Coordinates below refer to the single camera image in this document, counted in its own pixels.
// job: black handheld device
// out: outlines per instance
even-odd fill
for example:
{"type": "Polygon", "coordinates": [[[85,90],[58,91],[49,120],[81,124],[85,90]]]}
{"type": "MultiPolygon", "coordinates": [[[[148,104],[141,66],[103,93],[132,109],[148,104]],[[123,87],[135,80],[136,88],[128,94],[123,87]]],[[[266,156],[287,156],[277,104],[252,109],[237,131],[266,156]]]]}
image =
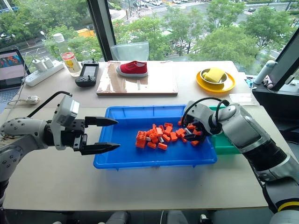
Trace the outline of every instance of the black handheld device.
{"type": "Polygon", "coordinates": [[[94,86],[97,82],[99,63],[93,60],[92,63],[83,64],[80,76],[76,78],[75,83],[80,87],[94,86]]]}

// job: white bowl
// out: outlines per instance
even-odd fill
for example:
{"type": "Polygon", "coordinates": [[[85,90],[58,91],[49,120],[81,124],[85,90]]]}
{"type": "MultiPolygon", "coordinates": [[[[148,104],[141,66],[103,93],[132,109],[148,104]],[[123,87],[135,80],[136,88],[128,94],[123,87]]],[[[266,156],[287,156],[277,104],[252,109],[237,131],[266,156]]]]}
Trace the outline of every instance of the white bowl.
{"type": "Polygon", "coordinates": [[[205,72],[209,72],[209,70],[210,70],[210,69],[204,69],[204,70],[200,71],[200,77],[201,77],[201,79],[204,80],[206,83],[214,84],[214,85],[220,85],[220,84],[223,84],[223,83],[228,79],[228,75],[227,75],[227,73],[224,72],[225,75],[222,76],[222,78],[220,79],[220,82],[218,82],[218,83],[212,83],[212,82],[209,82],[209,81],[205,80],[205,79],[203,78],[203,76],[202,76],[202,74],[204,74],[205,72]]]}

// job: green container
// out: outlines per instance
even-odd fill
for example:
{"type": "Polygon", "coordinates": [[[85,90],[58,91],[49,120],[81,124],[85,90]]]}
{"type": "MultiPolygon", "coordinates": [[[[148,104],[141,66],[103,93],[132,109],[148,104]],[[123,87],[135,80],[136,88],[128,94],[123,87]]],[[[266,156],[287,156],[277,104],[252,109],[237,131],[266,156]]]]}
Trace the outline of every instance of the green container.
{"type": "MultiPolygon", "coordinates": [[[[211,106],[211,110],[215,111],[216,106],[211,106]]],[[[211,137],[217,155],[241,154],[240,151],[228,140],[224,133],[213,135],[211,137]]]]}

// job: wooden board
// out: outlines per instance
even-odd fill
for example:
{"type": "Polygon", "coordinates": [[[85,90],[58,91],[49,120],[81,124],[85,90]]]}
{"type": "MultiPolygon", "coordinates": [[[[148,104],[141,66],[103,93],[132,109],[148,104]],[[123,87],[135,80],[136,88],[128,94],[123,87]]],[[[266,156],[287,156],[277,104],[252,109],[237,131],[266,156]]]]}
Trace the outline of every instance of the wooden board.
{"type": "Polygon", "coordinates": [[[148,76],[142,78],[123,77],[116,72],[121,63],[109,61],[100,78],[98,95],[173,95],[178,87],[173,62],[148,61],[148,76]]]}

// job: white shoe sole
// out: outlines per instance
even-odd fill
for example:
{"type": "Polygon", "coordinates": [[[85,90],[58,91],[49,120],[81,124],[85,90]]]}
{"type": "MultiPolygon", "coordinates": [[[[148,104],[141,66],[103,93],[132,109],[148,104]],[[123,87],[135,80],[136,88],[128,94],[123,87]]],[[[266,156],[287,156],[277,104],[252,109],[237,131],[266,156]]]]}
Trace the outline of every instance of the white shoe sole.
{"type": "Polygon", "coordinates": [[[148,75],[148,72],[142,73],[142,74],[127,74],[127,73],[123,73],[121,71],[121,67],[117,66],[116,67],[116,71],[119,75],[124,76],[124,77],[146,77],[148,75]]]}

